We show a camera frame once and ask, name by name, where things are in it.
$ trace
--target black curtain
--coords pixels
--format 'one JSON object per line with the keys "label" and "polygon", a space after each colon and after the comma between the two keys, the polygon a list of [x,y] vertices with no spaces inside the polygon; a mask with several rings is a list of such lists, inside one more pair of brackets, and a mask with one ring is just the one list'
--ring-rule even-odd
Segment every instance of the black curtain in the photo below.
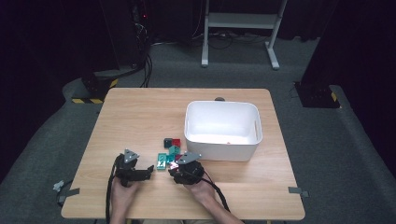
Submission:
{"label": "black curtain", "polygon": [[35,131],[64,103],[63,86],[87,69],[60,1],[1,1],[0,179]]}
{"label": "black curtain", "polygon": [[338,0],[289,0],[278,37],[303,41],[321,37]]}
{"label": "black curtain", "polygon": [[396,2],[339,0],[301,80],[312,96],[339,85],[396,175]]}

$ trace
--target cable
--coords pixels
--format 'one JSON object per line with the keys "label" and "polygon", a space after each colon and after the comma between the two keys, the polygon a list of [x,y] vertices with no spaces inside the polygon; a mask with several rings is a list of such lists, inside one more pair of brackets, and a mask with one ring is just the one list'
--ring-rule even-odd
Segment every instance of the cable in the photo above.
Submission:
{"label": "cable", "polygon": [[293,91],[294,89],[296,89],[295,86],[293,86],[293,87],[289,90],[289,96],[290,96],[290,98],[298,98],[298,97],[299,97],[299,95],[293,96],[293,95],[291,94],[291,91]]}
{"label": "cable", "polygon": [[227,46],[222,47],[222,48],[218,48],[218,47],[214,47],[213,45],[208,44],[209,47],[211,47],[212,49],[227,49],[228,47],[230,47],[230,46],[233,44],[233,37],[232,37],[230,34],[228,34],[228,33],[225,33],[225,34],[223,34],[223,35],[224,35],[224,36],[222,36],[222,35],[212,35],[212,37],[213,37],[213,36],[214,36],[214,37],[217,37],[219,40],[230,39],[231,41],[230,41],[230,43],[228,43]]}
{"label": "cable", "polygon": [[223,7],[223,5],[224,5],[224,0],[222,0],[222,1],[221,1],[221,5],[220,5],[220,7],[219,7],[219,12],[221,12],[221,11],[222,11],[222,7]]}
{"label": "cable", "polygon": [[[245,37],[251,37],[251,40],[238,40],[237,38],[245,38]],[[268,36],[261,36],[261,35],[254,35],[254,36],[245,36],[245,35],[239,35],[234,37],[234,42],[236,43],[243,43],[243,44],[256,44],[265,41],[268,39]]]}
{"label": "cable", "polygon": [[152,73],[152,60],[148,54],[145,60],[145,79],[140,85],[140,88],[147,88],[149,86],[149,79],[151,78],[151,73]]}
{"label": "cable", "polygon": [[210,176],[207,174],[207,172],[205,170],[204,170],[204,172],[209,177],[209,180],[207,180],[207,179],[205,179],[203,177],[197,176],[197,175],[193,175],[193,174],[191,174],[189,172],[186,172],[186,171],[183,171],[183,174],[191,175],[191,176],[193,176],[195,178],[199,178],[199,179],[205,181],[206,183],[208,183],[210,186],[212,186],[212,188],[215,189],[215,191],[218,193],[218,195],[219,195],[219,197],[221,199],[221,203],[223,204],[224,209],[231,213],[230,208],[228,207],[227,201],[226,201],[226,199],[224,197],[224,194],[221,192],[221,189],[212,181],[212,179],[210,178]]}
{"label": "cable", "polygon": [[199,25],[201,24],[203,4],[204,4],[204,0],[201,0],[201,11],[200,11],[200,13],[199,13],[198,25],[197,25],[197,28],[195,29],[195,32],[192,34],[192,37],[195,36],[195,34],[196,34],[197,31],[198,31]]}

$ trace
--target black cable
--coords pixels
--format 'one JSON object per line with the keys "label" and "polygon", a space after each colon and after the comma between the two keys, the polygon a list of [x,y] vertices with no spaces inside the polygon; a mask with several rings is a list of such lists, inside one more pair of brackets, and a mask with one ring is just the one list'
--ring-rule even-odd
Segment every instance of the black cable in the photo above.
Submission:
{"label": "black cable", "polygon": [[195,36],[195,34],[197,33],[197,31],[198,31],[198,28],[199,28],[199,25],[201,24],[201,19],[202,19],[202,11],[203,11],[203,5],[204,5],[204,0],[201,0],[201,11],[200,11],[200,13],[199,13],[199,19],[198,19],[198,25],[197,25],[197,27],[195,28],[195,32],[192,34],[192,38],[194,38],[194,36]]}
{"label": "black cable", "polygon": [[218,195],[219,195],[219,197],[221,199],[221,203],[223,204],[224,209],[231,213],[230,208],[228,207],[228,204],[227,204],[227,200],[225,199],[224,194],[221,192],[221,189],[217,185],[215,185],[215,183],[212,181],[212,179],[209,177],[209,175],[206,174],[206,172],[205,172],[205,174],[209,177],[210,181],[205,179],[205,178],[203,178],[203,177],[190,174],[189,172],[186,172],[186,171],[183,171],[183,174],[191,175],[191,176],[194,176],[194,177],[199,178],[201,180],[204,180],[206,183],[208,183],[210,186],[212,186],[212,188],[215,189],[215,191],[218,193]]}
{"label": "black cable", "polygon": [[230,34],[228,34],[228,33],[225,33],[224,36],[221,36],[221,35],[212,35],[212,37],[217,37],[218,40],[230,39],[230,42],[228,43],[228,45],[226,45],[225,47],[222,47],[222,48],[214,47],[213,45],[210,45],[210,44],[208,43],[207,45],[208,45],[210,48],[212,48],[212,49],[227,49],[227,48],[229,48],[229,47],[233,44],[233,37],[232,37]]}
{"label": "black cable", "polygon": [[216,190],[216,192],[218,193],[218,195],[219,195],[219,197],[221,199],[221,202],[222,202],[225,210],[227,210],[227,211],[229,211],[231,213],[230,208],[228,207],[227,201],[226,201],[226,199],[224,197],[224,194],[221,192],[221,189],[218,186],[216,186],[215,183],[213,183],[213,182],[211,182],[211,181],[209,181],[209,180],[207,180],[205,178],[201,178],[201,180],[204,180],[206,183],[210,184]]}
{"label": "black cable", "polygon": [[115,160],[113,167],[111,168],[111,174],[110,177],[108,178],[108,183],[107,183],[107,192],[106,192],[106,223],[110,223],[110,197],[111,197],[111,186],[113,185],[113,179],[114,179],[114,170],[116,168],[116,164],[119,162],[121,158],[121,155],[119,155]]}
{"label": "black cable", "polygon": [[148,54],[145,60],[145,79],[140,85],[140,88],[147,88],[149,86],[149,79],[151,78],[151,73],[152,73],[152,60]]}
{"label": "black cable", "polygon": [[[250,37],[250,40],[238,40],[238,38],[246,38],[246,37]],[[235,43],[242,43],[242,44],[257,44],[257,43],[261,43],[263,41],[265,41],[266,39],[268,39],[268,36],[261,36],[261,35],[255,35],[255,36],[244,36],[244,35],[239,35],[239,36],[235,36],[233,38],[233,42]]]}
{"label": "black cable", "polygon": [[291,88],[291,89],[289,90],[289,96],[290,96],[290,98],[298,98],[298,97],[299,97],[298,95],[293,96],[293,95],[291,94],[291,91],[293,91],[295,88],[296,88],[296,87],[293,86],[293,88]]}

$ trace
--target wire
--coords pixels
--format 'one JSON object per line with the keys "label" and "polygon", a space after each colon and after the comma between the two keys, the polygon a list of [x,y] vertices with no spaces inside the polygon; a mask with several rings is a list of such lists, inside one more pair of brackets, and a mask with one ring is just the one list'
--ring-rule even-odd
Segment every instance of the wire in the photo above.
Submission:
{"label": "wire", "polygon": [[195,34],[196,34],[197,31],[198,31],[199,25],[201,24],[203,4],[204,4],[204,0],[201,0],[201,11],[200,11],[200,13],[199,13],[198,25],[197,25],[197,28],[195,29],[195,32],[192,34],[192,37],[195,36]]}
{"label": "wire", "polygon": [[221,1],[221,5],[220,5],[220,7],[219,7],[219,12],[221,12],[221,11],[222,11],[222,7],[223,7],[223,5],[224,5],[224,0],[222,0],[222,1]]}
{"label": "wire", "polygon": [[231,213],[230,208],[228,207],[227,201],[226,201],[226,199],[224,197],[224,194],[221,192],[221,189],[218,186],[216,186],[216,184],[212,181],[212,179],[210,177],[209,177],[209,180],[207,180],[207,179],[205,179],[205,178],[203,178],[201,176],[193,175],[193,174],[191,174],[189,172],[186,172],[186,171],[183,171],[183,174],[191,175],[191,176],[193,176],[195,178],[199,178],[199,179],[205,181],[206,183],[208,183],[210,186],[212,186],[212,188],[215,189],[215,191],[218,193],[218,195],[219,195],[219,197],[221,199],[221,203],[223,204],[224,209]]}
{"label": "wire", "polygon": [[135,23],[135,26],[140,27],[139,33],[137,35],[140,35],[142,33],[142,31],[145,31],[145,36],[148,36],[148,29],[146,29],[146,27],[140,23]]}
{"label": "wire", "polygon": [[292,95],[291,92],[292,92],[293,90],[295,90],[295,89],[296,89],[296,87],[293,86],[293,87],[289,90],[289,96],[290,96],[290,98],[298,98],[298,97],[299,97],[298,95],[296,95],[296,96],[293,96],[293,95]]}
{"label": "wire", "polygon": [[217,37],[219,40],[230,39],[230,42],[228,43],[228,45],[226,45],[225,47],[222,47],[222,48],[214,47],[213,45],[208,44],[209,47],[211,47],[212,49],[227,49],[228,47],[230,47],[233,44],[233,37],[228,33],[221,34],[221,35],[212,35],[212,37],[213,36]]}
{"label": "wire", "polygon": [[149,86],[149,79],[151,78],[152,73],[152,60],[149,54],[145,60],[145,79],[143,83],[140,85],[140,88],[147,88]]}
{"label": "wire", "polygon": [[110,177],[108,178],[108,183],[107,183],[107,192],[106,192],[106,223],[110,223],[110,196],[111,196],[111,186],[113,185],[113,179],[114,179],[114,170],[116,169],[116,164],[119,162],[121,159],[121,155],[119,155],[113,163],[113,167],[111,168],[111,174]]}
{"label": "wire", "polygon": [[[237,39],[237,38],[246,38],[246,37],[249,37],[249,38],[252,38],[252,39],[250,39],[250,40],[238,40],[238,39]],[[243,44],[256,44],[256,43],[263,42],[263,41],[265,41],[266,39],[268,39],[268,36],[261,36],[261,35],[253,35],[253,36],[239,35],[239,36],[234,37],[234,42],[243,43]]]}
{"label": "wire", "polygon": [[169,45],[172,45],[172,44],[177,44],[177,42],[158,42],[158,43],[154,43],[154,44],[151,44],[151,46],[157,46],[157,45],[167,45],[167,44],[169,44]]}

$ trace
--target white plastic bin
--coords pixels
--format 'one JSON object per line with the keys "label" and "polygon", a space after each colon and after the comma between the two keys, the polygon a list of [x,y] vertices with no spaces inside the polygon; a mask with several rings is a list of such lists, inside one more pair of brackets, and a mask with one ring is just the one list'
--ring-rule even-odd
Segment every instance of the white plastic bin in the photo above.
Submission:
{"label": "white plastic bin", "polygon": [[262,141],[257,107],[249,103],[194,101],[186,111],[187,150],[201,160],[248,161]]}

